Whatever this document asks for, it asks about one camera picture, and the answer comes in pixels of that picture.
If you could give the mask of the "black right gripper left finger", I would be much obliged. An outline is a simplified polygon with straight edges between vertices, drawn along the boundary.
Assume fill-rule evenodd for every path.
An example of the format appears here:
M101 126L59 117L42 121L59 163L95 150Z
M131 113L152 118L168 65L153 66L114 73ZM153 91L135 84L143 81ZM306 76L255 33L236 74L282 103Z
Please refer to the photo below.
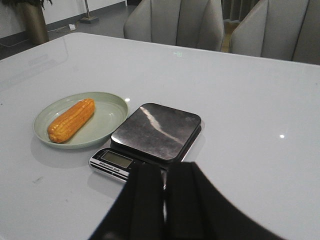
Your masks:
M91 240L163 240L164 188L161 170L144 163L133 168Z

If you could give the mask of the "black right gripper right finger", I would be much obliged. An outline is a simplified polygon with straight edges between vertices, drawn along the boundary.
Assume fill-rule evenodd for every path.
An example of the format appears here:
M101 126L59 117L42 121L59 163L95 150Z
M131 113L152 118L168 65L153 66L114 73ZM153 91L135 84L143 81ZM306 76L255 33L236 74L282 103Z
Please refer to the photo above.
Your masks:
M167 240L279 240L228 201L194 162L175 163L166 180Z

